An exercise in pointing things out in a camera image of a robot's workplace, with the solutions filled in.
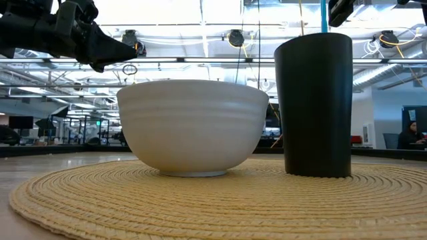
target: red object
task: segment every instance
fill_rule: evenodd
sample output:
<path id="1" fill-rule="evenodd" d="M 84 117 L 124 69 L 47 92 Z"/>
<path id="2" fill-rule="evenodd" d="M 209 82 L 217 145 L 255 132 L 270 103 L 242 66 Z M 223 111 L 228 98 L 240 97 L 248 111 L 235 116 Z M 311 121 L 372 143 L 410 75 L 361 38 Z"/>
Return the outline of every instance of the red object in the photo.
<path id="1" fill-rule="evenodd" d="M 352 136 L 351 143 L 362 143 L 362 137 L 361 136 Z"/>

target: black cup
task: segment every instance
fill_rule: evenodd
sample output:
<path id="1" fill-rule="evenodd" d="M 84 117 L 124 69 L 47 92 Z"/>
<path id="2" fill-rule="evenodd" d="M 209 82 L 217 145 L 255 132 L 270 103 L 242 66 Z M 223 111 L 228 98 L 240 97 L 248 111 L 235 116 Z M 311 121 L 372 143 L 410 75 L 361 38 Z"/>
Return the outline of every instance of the black cup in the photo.
<path id="1" fill-rule="evenodd" d="M 352 40 L 305 35 L 280 45 L 274 59 L 286 172 L 350 176 Z"/>

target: table surface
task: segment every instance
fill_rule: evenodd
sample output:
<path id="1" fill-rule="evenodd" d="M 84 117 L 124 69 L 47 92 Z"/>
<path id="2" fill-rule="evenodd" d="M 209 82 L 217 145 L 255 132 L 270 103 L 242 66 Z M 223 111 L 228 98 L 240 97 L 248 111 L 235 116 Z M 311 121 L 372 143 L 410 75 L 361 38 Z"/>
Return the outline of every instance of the table surface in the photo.
<path id="1" fill-rule="evenodd" d="M 283 155 L 253 155 L 254 159 L 283 159 Z M 108 161 L 136 159 L 132 153 L 72 153 L 0 159 L 0 239 L 67 239 L 30 223 L 9 207 L 9 192 L 20 182 L 50 171 Z M 353 163 L 383 163 L 427 169 L 427 162 L 353 156 Z"/>

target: woven placemat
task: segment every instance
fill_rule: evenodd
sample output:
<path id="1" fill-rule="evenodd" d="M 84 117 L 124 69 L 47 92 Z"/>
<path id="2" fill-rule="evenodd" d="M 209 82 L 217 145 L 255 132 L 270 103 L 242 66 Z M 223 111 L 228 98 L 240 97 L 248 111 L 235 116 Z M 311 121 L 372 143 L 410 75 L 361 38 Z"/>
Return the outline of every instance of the woven placemat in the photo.
<path id="1" fill-rule="evenodd" d="M 117 161 L 28 180 L 10 204 L 74 239 L 427 239 L 427 170 L 352 173 L 300 177 L 283 160 L 250 159 L 221 177 L 180 178 Z"/>

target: ceramic bowl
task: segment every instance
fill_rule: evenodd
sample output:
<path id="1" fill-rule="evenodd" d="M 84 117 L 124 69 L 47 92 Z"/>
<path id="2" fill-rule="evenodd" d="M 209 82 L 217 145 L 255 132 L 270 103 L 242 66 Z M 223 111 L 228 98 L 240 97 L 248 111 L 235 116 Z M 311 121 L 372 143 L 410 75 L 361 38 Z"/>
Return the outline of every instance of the ceramic bowl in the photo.
<path id="1" fill-rule="evenodd" d="M 152 81 L 117 93 L 132 152 L 161 174 L 211 177 L 245 161 L 260 140 L 268 96 L 244 85 Z"/>

